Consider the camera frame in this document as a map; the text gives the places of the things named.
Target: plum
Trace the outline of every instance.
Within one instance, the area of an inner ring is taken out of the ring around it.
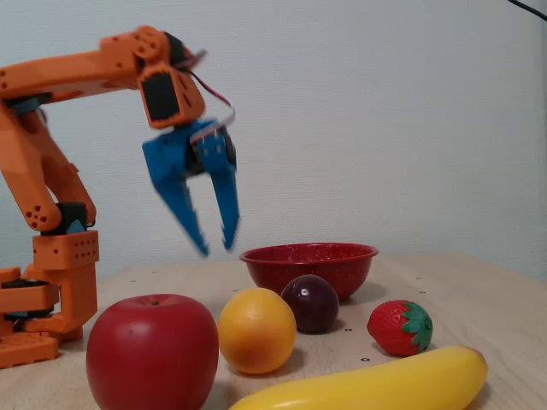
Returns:
[[[338,296],[334,288],[316,275],[294,278],[281,292],[304,333],[328,331],[338,316]]]

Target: bowl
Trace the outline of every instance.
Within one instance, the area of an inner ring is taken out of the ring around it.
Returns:
[[[294,278],[312,274],[331,284],[342,302],[365,282],[377,254],[357,243],[295,243],[248,250],[239,259],[258,287],[281,294]]]

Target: orange fruit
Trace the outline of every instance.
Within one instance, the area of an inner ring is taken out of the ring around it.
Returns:
[[[264,374],[282,367],[297,340],[297,322],[277,293],[253,288],[230,300],[218,322],[226,361],[240,372]]]

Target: orange robot base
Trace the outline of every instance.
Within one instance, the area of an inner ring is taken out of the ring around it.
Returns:
[[[59,344],[82,338],[82,325],[97,312],[97,232],[35,237],[33,245],[34,263],[22,275],[19,268],[0,270],[0,369],[55,359]],[[5,319],[48,311],[59,302],[57,313]]]

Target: banana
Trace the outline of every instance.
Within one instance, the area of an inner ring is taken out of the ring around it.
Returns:
[[[277,384],[230,410],[463,410],[487,373],[480,352],[449,346],[366,369]]]

